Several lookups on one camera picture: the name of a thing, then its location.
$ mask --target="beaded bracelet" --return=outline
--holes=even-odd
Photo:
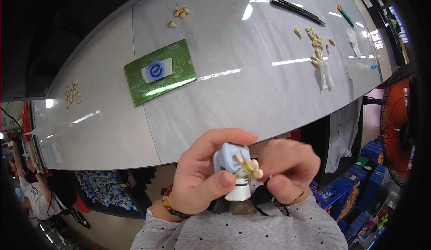
[[[163,197],[162,197],[162,199],[163,199],[163,206],[165,207],[166,211],[168,211],[171,215],[177,216],[177,217],[182,218],[182,219],[187,219],[187,218],[189,218],[192,215],[187,215],[185,213],[181,213],[179,211],[175,211],[174,209],[172,209],[169,206],[168,196],[169,196],[169,194],[172,191],[172,186],[173,185],[171,184],[170,187],[168,187],[168,188],[162,188],[162,190],[160,191],[160,194],[163,195]]]

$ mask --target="floor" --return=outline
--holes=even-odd
[[[383,90],[374,89],[367,96],[380,99],[383,97]],[[379,122],[380,106],[364,106],[362,146],[379,136]],[[174,174],[174,165],[156,167],[156,178],[152,180],[151,184],[147,185],[148,189],[146,191],[152,201],[160,198],[160,189],[173,182]],[[64,218],[68,224],[83,235],[110,250],[129,249],[136,233],[145,224],[145,220],[122,218],[99,212],[90,212],[84,216],[91,225],[90,230],[76,223],[70,215],[64,216]]]

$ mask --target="person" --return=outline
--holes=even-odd
[[[61,213],[61,208],[65,208],[65,206],[60,202],[57,196],[51,192],[44,178],[39,173],[35,173],[35,168],[31,163],[28,164],[27,167],[31,172],[35,173],[37,182],[29,183],[25,179],[22,163],[19,161],[20,155],[16,141],[13,142],[13,156],[15,163],[14,165],[12,163],[10,165],[12,167],[12,172],[16,172],[18,175],[21,191],[24,194],[22,207],[25,214],[29,215],[29,212],[32,212],[36,218],[46,220],[53,215]]]
[[[272,203],[259,205],[268,216],[206,210],[211,201],[235,186],[231,172],[214,172],[214,153],[224,143],[250,145],[256,140],[256,135],[236,128],[213,129],[197,139],[181,155],[165,203],[183,217],[192,216],[183,219],[172,215],[164,200],[155,201],[147,209],[145,225],[131,249],[347,249],[337,222],[310,193],[320,158],[310,145],[298,141],[271,140],[259,156],[263,177],[251,182],[253,192],[272,175],[266,187],[286,205],[289,216]]]

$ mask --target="figurine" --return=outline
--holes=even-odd
[[[231,202],[250,199],[251,179],[262,178],[263,172],[259,169],[257,160],[250,159],[248,147],[224,143],[221,149],[214,153],[214,171],[219,172],[222,168],[235,174],[236,177],[234,189],[224,199]]]

